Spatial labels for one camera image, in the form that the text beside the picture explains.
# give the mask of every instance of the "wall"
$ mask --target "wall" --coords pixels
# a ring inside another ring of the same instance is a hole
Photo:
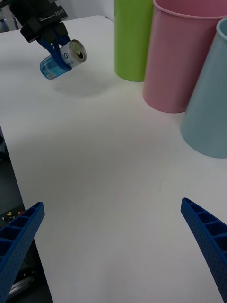
[[[114,0],[58,0],[66,10],[69,20],[102,15],[114,20]]]

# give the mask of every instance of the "robotic arm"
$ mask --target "robotic arm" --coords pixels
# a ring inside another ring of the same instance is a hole
[[[36,40],[47,49],[55,62],[64,70],[71,69],[62,59],[59,45],[70,41],[67,29],[61,21],[68,15],[53,0],[3,0],[0,8],[9,5],[10,11],[22,25],[21,34],[28,42]]]

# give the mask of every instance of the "can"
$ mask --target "can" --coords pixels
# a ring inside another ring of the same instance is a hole
[[[60,52],[64,62],[71,68],[82,64],[87,59],[83,44],[75,39],[65,44],[60,49]],[[40,63],[40,71],[49,80],[53,80],[67,72],[55,62],[51,55]]]

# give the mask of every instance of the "can lid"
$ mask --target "can lid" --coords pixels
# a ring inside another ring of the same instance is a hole
[[[86,50],[83,44],[78,40],[71,40],[69,45],[70,53],[73,58],[79,62],[84,62],[87,58]]]

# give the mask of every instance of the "cup rim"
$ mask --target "cup rim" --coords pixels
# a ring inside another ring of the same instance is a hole
[[[170,15],[174,15],[174,16],[177,16],[177,17],[181,17],[181,18],[187,18],[187,19],[197,19],[197,20],[220,20],[220,19],[223,19],[223,18],[226,18],[227,15],[224,15],[224,16],[215,16],[215,17],[202,17],[202,16],[191,16],[191,15],[185,15],[185,14],[180,14],[180,13],[176,13],[176,12],[173,12],[173,11],[170,11],[168,9],[165,9],[163,7],[161,7],[160,5],[157,4],[157,0],[154,0],[154,6],[167,13],[167,14],[170,14]]]
[[[220,25],[222,24],[222,22],[226,22],[226,21],[227,21],[227,18],[221,19],[221,20],[218,22],[217,26],[216,26],[216,31],[217,31],[217,33],[218,33],[225,41],[227,41],[227,36],[221,31]]]

